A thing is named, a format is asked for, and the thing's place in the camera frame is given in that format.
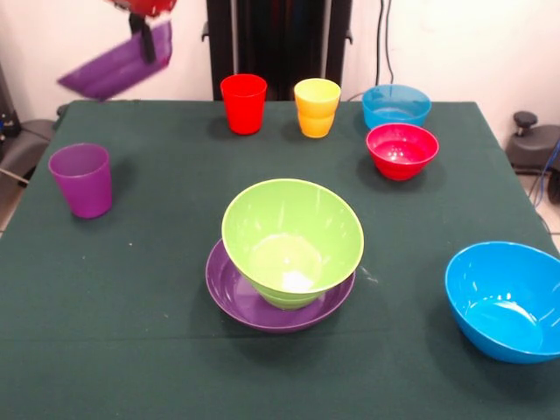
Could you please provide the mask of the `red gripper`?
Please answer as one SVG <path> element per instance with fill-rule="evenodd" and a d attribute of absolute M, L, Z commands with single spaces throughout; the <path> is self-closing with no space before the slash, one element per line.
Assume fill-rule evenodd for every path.
<path fill-rule="evenodd" d="M 116 8 L 130 12 L 128 21 L 133 37 L 140 39 L 141 52 L 147 64 L 156 61 L 155 46 L 151 28 L 145 18 L 156 18 L 162 13 L 171 12 L 177 0 L 109 0 Z"/>

